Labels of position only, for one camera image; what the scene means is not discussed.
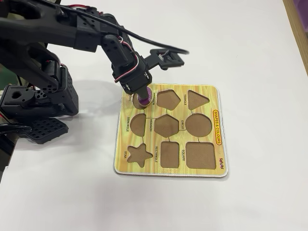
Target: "orange label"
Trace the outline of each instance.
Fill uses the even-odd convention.
[[[217,110],[213,111],[214,115],[214,129],[215,129],[215,137],[216,137],[216,144],[221,145],[221,133],[220,133],[220,123],[219,123],[219,113]]]

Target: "white surface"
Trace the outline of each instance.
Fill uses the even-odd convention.
[[[229,174],[117,175],[121,88],[106,55],[50,46],[69,67],[80,113],[46,145],[19,140],[0,184],[0,230],[307,230],[308,77],[282,0],[85,3],[191,52],[182,68],[151,71],[153,81],[219,89]],[[133,42],[143,56],[152,48]]]

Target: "wooden puzzle board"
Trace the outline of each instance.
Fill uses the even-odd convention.
[[[115,171],[128,175],[226,176],[217,89],[209,85],[149,87],[153,101],[144,109],[136,103],[136,95],[122,93]]]

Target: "black robotic arm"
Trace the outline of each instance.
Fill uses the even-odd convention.
[[[10,19],[9,13],[23,20]],[[113,15],[94,7],[62,6],[45,0],[0,0],[0,63],[39,88],[7,86],[0,111],[31,126],[41,118],[78,113],[72,77],[59,58],[47,50],[48,43],[90,52],[100,45],[112,63],[115,82],[120,82],[127,94],[137,93],[146,99],[146,86],[152,82],[149,70],[157,65],[163,70],[184,65],[177,53],[186,51],[166,45],[171,49],[151,50],[151,55],[143,58],[134,50],[128,34],[137,36],[120,26]]]

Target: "triangle cutout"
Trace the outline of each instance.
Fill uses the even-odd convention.
[[[210,102],[210,100],[207,97],[200,95],[192,90],[188,91],[188,109],[189,110],[196,109],[197,107],[200,107],[208,102]]]

